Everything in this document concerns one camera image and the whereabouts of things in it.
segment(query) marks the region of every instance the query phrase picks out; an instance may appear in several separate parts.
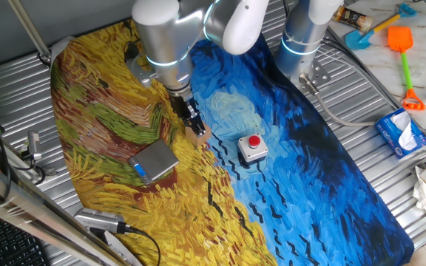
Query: blue label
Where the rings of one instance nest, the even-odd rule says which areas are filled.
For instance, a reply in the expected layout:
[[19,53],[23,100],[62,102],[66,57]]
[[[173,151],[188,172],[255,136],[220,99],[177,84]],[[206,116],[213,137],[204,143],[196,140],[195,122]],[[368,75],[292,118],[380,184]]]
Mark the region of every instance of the blue label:
[[136,165],[136,166],[134,166],[134,168],[136,169],[136,171],[138,172],[138,174],[141,177],[145,177],[146,176],[146,172],[144,171],[144,169],[142,169],[142,167],[140,165]]

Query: blue painted area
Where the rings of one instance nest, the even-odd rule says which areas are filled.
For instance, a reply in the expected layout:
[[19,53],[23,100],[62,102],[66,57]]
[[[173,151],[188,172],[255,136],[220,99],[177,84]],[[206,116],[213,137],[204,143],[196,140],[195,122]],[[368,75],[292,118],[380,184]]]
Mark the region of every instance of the blue painted area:
[[[410,260],[412,241],[325,121],[275,68],[263,38],[241,56],[201,41],[192,58],[192,88],[212,128],[212,151],[279,265]],[[244,168],[237,140],[254,132],[269,153]]]

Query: painted mat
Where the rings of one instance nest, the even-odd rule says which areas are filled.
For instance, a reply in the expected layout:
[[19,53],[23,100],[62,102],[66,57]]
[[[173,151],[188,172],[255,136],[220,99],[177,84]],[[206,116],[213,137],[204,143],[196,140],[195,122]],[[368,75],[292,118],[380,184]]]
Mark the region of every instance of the painted mat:
[[[200,42],[192,86],[208,144],[196,149],[157,82],[124,64],[131,22],[71,41],[55,60],[56,123],[85,207],[122,214],[160,245],[162,265],[401,265],[413,243],[261,38],[242,56]],[[259,132],[267,160],[243,168],[237,139]],[[180,164],[149,186],[127,160],[162,138]],[[155,246],[119,236],[147,265]]]

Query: green toy handle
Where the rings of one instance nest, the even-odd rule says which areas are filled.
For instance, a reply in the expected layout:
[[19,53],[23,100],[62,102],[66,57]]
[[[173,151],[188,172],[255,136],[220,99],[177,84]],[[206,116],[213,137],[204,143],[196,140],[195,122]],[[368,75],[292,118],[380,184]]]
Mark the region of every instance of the green toy handle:
[[402,66],[404,67],[405,83],[407,84],[407,89],[412,89],[412,78],[410,78],[410,69],[408,67],[407,54],[405,52],[400,54],[402,58]]

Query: wooden block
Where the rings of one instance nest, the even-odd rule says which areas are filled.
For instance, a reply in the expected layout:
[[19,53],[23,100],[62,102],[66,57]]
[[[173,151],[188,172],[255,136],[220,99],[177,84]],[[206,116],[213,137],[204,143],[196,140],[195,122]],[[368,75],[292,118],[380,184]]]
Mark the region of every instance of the wooden block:
[[210,129],[209,126],[203,122],[203,126],[205,126],[205,134],[203,134],[201,137],[197,137],[197,135],[193,132],[192,128],[186,127],[185,128],[185,135],[188,140],[195,146],[200,147],[202,146],[206,141],[212,137],[212,129]]

